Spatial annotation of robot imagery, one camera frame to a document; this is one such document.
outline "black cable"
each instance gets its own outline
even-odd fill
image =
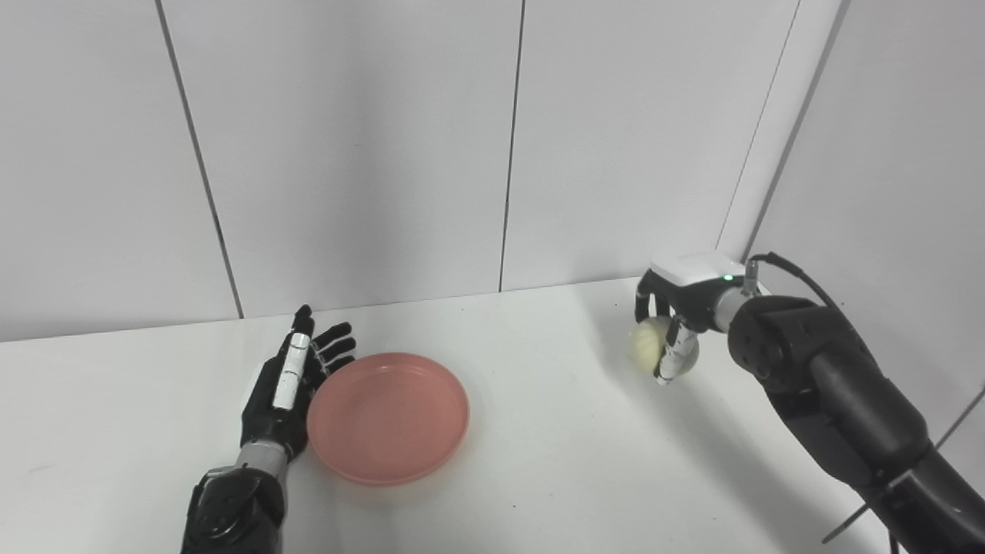
[[[800,266],[798,266],[796,263],[790,261],[789,259],[781,256],[776,252],[770,252],[769,254],[756,254],[755,256],[751,257],[750,260],[762,261],[768,263],[769,265],[779,267],[783,271],[786,271],[787,273],[793,275],[794,277],[800,279],[801,281],[804,281],[804,283],[807,284],[808,287],[811,287],[811,290],[814,291],[814,294],[818,295],[818,297],[821,298],[821,301],[824,302],[826,306],[828,306],[829,308],[834,308],[835,310],[841,312],[841,309],[838,307],[838,304],[834,302],[834,299],[828,296],[827,293],[824,291],[824,289],[821,288],[821,285],[819,285],[814,279],[812,279],[807,273],[805,273],[804,270],[801,269]]]

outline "robotic hand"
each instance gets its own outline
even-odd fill
[[[761,261],[803,280],[824,306],[761,296]],[[631,357],[663,384],[693,366],[698,333],[728,333],[732,359],[762,384],[791,433],[910,554],[985,553],[985,501],[938,453],[923,416],[799,267],[772,252],[753,256],[745,269],[718,253],[664,256],[639,282],[635,318]]]
[[[352,362],[356,348],[348,323],[314,339],[313,332],[311,308],[302,306],[243,409],[235,464],[210,470],[192,491],[181,554],[281,551],[284,478],[307,446],[308,406],[325,379]]]

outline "tabletop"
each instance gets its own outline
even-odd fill
[[[668,386],[625,355],[634,282],[318,312],[360,356],[428,356],[462,382],[455,456],[399,487],[309,449],[288,476],[286,554],[887,552],[729,357],[700,338]],[[0,545],[173,554],[192,487],[238,453],[239,412],[289,315],[0,343]]]

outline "robot finger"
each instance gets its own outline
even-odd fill
[[[318,358],[321,359],[322,365],[328,366],[328,364],[342,356],[356,350],[356,339],[353,337],[346,337],[340,341],[334,342],[328,345],[327,348],[318,352]]]
[[[332,375],[335,372],[341,370],[344,366],[346,366],[350,362],[354,362],[355,360],[356,360],[356,358],[354,358],[352,356],[346,356],[344,358],[339,358],[338,360],[335,360],[331,364],[325,366],[325,372],[327,372],[328,375]]]
[[[338,325],[333,325],[327,331],[321,333],[311,341],[311,346],[315,350],[322,350],[327,347],[332,342],[339,340],[340,338],[352,334],[353,327],[348,321],[339,323]]]

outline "panel seam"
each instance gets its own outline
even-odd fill
[[[804,118],[807,116],[808,108],[814,99],[814,93],[818,88],[818,82],[821,80],[821,74],[824,72],[824,66],[827,65],[827,58],[830,57],[831,50],[834,48],[834,42],[838,37],[838,33],[841,31],[841,25],[845,20],[845,14],[848,12],[849,4],[851,4],[851,0],[841,0],[841,4],[838,5],[838,12],[834,16],[834,22],[831,24],[831,31],[827,34],[827,41],[824,43],[824,50],[821,52],[821,58],[818,60],[818,67],[814,70],[814,76],[811,78],[811,84],[808,86],[807,93],[804,96],[804,102],[801,104],[800,111],[797,112],[797,119],[794,120],[794,126],[790,130],[790,135],[787,136],[786,144],[783,146],[783,153],[780,155],[780,160],[776,164],[776,170],[773,172],[773,179],[770,180],[769,188],[766,190],[766,196],[762,201],[762,206],[759,207],[759,214],[756,216],[753,231],[750,233],[749,241],[746,243],[742,260],[748,258],[750,252],[753,250],[753,243],[759,234],[759,228],[762,227],[762,221],[766,217],[769,203],[773,200],[776,185],[779,183],[780,177],[783,175],[783,170],[787,166],[787,160],[790,159],[790,153],[793,151],[797,135],[800,134],[801,126],[804,124]]]
[[[226,239],[223,236],[223,226],[219,221],[219,212],[216,210],[216,200],[212,195],[212,185],[209,183],[209,174],[205,170],[205,160],[202,158],[202,148],[198,142],[198,133],[195,131],[195,121],[191,116],[191,107],[188,105],[188,95],[185,93],[184,81],[181,79],[181,70],[178,68],[178,58],[174,53],[174,43],[171,40],[171,32],[167,26],[167,17],[164,15],[164,5],[162,0],[154,0],[158,8],[158,19],[161,20],[161,31],[164,34],[164,46],[167,48],[167,57],[171,61],[171,70],[174,72],[174,82],[178,88],[178,95],[181,97],[181,108],[184,110],[185,123],[188,125],[188,134],[191,137],[192,149],[195,151],[195,160],[198,163],[198,172],[202,176],[202,186],[205,188],[205,198],[209,203],[209,211],[212,212],[212,223],[216,229],[216,238],[219,240],[219,250],[223,255],[223,265],[226,267],[226,277],[230,282],[232,300],[236,306],[236,315],[243,319],[243,306],[239,300],[239,290],[236,287],[236,279],[232,275],[232,265],[230,264],[230,253],[226,248]]]
[[[523,21],[526,13],[527,0],[521,0],[520,35],[516,45],[516,76],[513,80],[513,115],[509,126],[509,161],[506,165],[506,201],[502,210],[502,247],[499,251],[499,292],[502,292],[502,273],[506,262],[506,227],[509,225],[509,191],[513,181],[513,145],[516,137],[516,103],[520,95],[520,60],[523,57]]]
[[[743,158],[742,166],[739,168],[739,177],[736,179],[735,188],[732,189],[732,198],[729,199],[729,207],[725,210],[725,219],[722,221],[722,228],[718,231],[718,239],[715,241],[715,249],[718,249],[719,244],[722,243],[722,237],[725,235],[725,228],[728,226],[729,216],[732,214],[732,205],[735,203],[736,196],[739,193],[739,185],[742,183],[742,176],[746,172],[746,164],[749,162],[749,155],[753,151],[755,137],[759,133],[759,125],[762,123],[762,117],[766,114],[766,106],[769,104],[769,95],[773,92],[773,85],[776,83],[776,75],[780,72],[780,64],[783,63],[783,54],[787,50],[787,43],[790,41],[790,33],[793,32],[794,23],[797,21],[797,14],[800,12],[800,5],[801,0],[797,0],[797,5],[794,7],[794,15],[790,18],[790,26],[787,27],[787,35],[783,37],[783,46],[780,47],[780,55],[776,58],[776,66],[773,67],[773,76],[769,79],[769,88],[766,89],[766,96],[762,99],[762,107],[759,109],[759,118],[755,121],[753,137],[749,141],[749,148],[746,149],[746,156]]]

